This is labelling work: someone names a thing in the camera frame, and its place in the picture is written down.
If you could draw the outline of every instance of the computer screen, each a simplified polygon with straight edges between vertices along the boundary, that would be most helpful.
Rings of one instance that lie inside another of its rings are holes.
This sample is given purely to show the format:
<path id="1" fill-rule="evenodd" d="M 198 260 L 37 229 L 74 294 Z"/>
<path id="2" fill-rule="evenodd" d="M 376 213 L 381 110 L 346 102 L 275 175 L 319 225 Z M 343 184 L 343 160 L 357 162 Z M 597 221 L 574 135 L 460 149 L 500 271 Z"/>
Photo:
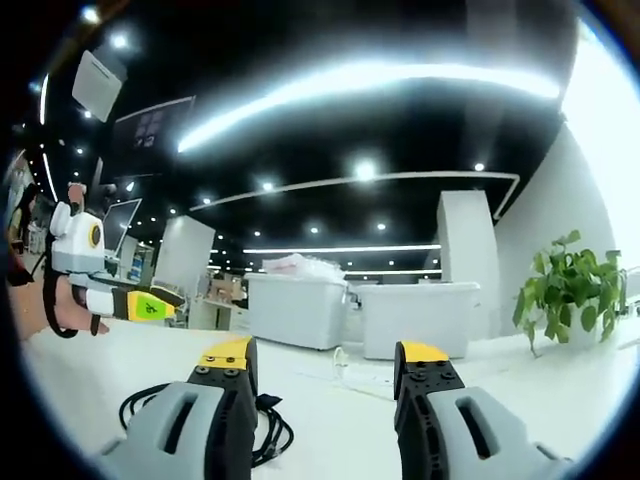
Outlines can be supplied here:
<path id="1" fill-rule="evenodd" d="M 108 253 L 117 255 L 140 202 L 142 202 L 141 199 L 130 200 L 128 202 L 114 203 L 109 207 L 102 221 L 104 227 L 104 248 Z"/>

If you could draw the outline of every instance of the white plastic container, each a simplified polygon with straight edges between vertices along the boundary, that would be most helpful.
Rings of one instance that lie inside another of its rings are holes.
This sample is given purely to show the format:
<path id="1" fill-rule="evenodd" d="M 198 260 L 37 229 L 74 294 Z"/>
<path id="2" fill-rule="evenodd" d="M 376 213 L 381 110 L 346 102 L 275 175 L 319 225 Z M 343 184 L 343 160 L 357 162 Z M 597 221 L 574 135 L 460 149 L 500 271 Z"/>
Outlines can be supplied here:
<path id="1" fill-rule="evenodd" d="M 396 342 L 433 345 L 462 358 L 479 306 L 477 283 L 365 285 L 358 288 L 364 321 L 364 356 L 393 359 Z"/>
<path id="2" fill-rule="evenodd" d="M 340 344 L 347 283 L 250 273 L 249 324 L 258 338 L 327 350 Z"/>

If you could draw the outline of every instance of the black ceiling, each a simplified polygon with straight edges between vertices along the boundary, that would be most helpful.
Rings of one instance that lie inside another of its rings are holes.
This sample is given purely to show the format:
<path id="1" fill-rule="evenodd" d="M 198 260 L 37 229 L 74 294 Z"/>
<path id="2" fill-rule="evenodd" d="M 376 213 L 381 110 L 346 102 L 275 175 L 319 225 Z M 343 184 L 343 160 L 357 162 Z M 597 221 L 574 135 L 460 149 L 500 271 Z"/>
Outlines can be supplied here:
<path id="1" fill-rule="evenodd" d="M 520 175 L 517 196 L 562 122 L 562 94 L 544 99 L 495 85 L 415 80 L 274 109 L 178 154 L 183 135 L 213 115 L 306 72 L 353 61 L 513 68 L 544 76 L 563 91 L 577 38 L 569 2 L 559 0 L 256 0 L 212 2 L 215 6 L 207 8 L 202 3 L 160 7 L 135 1 L 94 31 L 83 30 L 83 49 L 107 47 L 118 32 L 129 42 L 128 48 L 114 52 L 128 78 L 108 122 L 85 119 L 71 98 L 80 51 L 51 73 L 45 127 L 37 122 L 35 96 L 20 135 L 42 180 L 39 145 L 45 145 L 58 191 L 71 180 L 88 182 L 101 156 L 103 180 L 119 185 L 119 198 L 143 198 L 138 213 L 142 226 L 134 223 L 130 230 L 140 240 L 158 242 L 170 208 L 189 213 L 205 196 L 215 201 L 252 192 L 265 181 L 284 186 L 348 177 L 362 155 L 375 159 L 380 173 L 470 171 L 482 162 L 487 171 Z M 151 148 L 134 142 L 139 117 L 115 123 L 141 109 L 191 96 L 195 100 L 170 112 Z M 76 153 L 78 147 L 83 155 Z M 137 184 L 128 193 L 124 186 L 131 179 Z M 256 260 L 241 254 L 248 247 L 430 243 L 442 190 L 485 189 L 495 211 L 509 185 L 477 178 L 343 184 L 238 200 L 190 214 L 224 234 L 216 248 L 227 249 L 227 256 L 214 255 L 214 263 L 230 259 L 241 269 Z M 43 188 L 50 195 L 46 183 Z M 387 225 L 383 232 L 375 228 L 380 222 Z M 320 233 L 310 234 L 311 225 Z M 255 237 L 255 230 L 262 235 Z M 344 255 L 328 258 L 347 261 Z M 389 268 L 389 258 L 361 255 L 364 265 L 358 269 Z M 397 258 L 394 268 L 419 269 L 425 252 Z"/>

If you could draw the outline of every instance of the green sticker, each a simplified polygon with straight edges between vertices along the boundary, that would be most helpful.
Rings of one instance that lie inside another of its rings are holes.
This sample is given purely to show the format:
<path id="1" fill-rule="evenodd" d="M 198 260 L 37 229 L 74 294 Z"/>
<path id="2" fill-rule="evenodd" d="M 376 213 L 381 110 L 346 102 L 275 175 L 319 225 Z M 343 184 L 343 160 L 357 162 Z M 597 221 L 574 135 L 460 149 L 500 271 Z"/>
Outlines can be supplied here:
<path id="1" fill-rule="evenodd" d="M 162 320 L 166 318 L 166 304 L 153 295 L 138 294 L 136 316 L 140 320 Z"/>

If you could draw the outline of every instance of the white table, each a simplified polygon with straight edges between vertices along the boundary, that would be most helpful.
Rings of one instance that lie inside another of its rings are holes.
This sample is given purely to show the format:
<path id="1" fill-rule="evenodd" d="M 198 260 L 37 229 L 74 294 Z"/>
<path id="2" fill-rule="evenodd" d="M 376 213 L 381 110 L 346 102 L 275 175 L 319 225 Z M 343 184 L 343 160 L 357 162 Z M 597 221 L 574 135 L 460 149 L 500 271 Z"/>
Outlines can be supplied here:
<path id="1" fill-rule="evenodd" d="M 185 380 L 201 352 L 225 332 L 150 328 L 107 321 L 108 335 L 73 340 L 45 330 L 25 345 L 45 398 L 86 452 L 123 435 L 118 407 L 130 394 Z M 455 366 L 467 385 L 484 387 L 528 425 L 530 438 L 580 458 L 615 413 L 638 366 L 640 322 L 622 322 L 611 342 L 570 354 L 541 338 L 534 360 L 524 336 L 472 342 Z M 393 365 L 365 361 L 361 345 L 350 355 L 344 382 L 335 380 L 333 352 L 258 341 L 259 390 L 281 396 L 278 411 L 295 431 L 280 458 L 256 469 L 254 479 L 398 479 L 393 430 Z M 264 424 L 257 434 L 261 440 Z"/>

